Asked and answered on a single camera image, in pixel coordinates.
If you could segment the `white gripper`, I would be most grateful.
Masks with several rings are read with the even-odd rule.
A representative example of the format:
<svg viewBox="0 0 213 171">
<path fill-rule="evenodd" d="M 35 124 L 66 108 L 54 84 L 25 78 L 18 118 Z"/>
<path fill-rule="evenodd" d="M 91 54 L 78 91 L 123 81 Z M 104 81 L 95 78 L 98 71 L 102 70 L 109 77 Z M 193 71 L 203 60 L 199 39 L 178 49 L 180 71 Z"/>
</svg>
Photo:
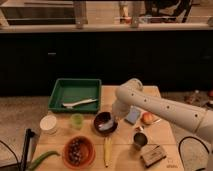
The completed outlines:
<svg viewBox="0 0 213 171">
<path fill-rule="evenodd" d="M 124 118 L 128 113 L 128 106 L 123 102 L 116 100 L 112 104 L 112 114 L 118 118 Z"/>
</svg>

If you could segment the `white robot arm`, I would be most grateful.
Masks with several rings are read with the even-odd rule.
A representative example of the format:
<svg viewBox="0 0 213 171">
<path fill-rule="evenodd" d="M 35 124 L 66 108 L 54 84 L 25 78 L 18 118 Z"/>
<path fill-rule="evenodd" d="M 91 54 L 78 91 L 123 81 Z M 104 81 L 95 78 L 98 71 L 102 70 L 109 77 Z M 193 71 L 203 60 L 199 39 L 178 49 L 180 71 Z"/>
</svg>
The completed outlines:
<svg viewBox="0 0 213 171">
<path fill-rule="evenodd" d="M 117 117 L 123 118 L 131 106 L 136 106 L 199 136 L 213 134 L 212 110 L 148 95 L 136 78 L 118 86 L 115 96 L 112 111 Z"/>
</svg>

